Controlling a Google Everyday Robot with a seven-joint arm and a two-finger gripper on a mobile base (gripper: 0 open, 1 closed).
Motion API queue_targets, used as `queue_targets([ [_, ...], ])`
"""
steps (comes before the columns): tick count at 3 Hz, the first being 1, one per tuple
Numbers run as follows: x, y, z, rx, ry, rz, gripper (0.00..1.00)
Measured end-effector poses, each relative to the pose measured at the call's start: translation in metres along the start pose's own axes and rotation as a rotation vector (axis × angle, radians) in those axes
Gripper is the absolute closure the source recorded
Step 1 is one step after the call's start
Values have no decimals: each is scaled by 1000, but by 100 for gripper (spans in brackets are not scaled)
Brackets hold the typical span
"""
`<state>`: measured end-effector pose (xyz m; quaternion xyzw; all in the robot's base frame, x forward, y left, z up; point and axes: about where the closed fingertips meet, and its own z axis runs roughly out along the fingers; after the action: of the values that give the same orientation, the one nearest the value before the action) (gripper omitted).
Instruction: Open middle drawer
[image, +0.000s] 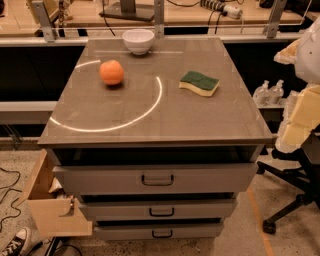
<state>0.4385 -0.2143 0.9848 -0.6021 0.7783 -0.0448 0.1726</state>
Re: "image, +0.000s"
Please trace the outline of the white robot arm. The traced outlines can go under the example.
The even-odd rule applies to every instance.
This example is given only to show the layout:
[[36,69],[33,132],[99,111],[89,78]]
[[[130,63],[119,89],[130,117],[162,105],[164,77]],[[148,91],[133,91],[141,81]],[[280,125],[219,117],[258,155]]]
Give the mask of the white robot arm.
[[320,17],[305,31],[297,46],[296,76],[308,83],[320,83]]

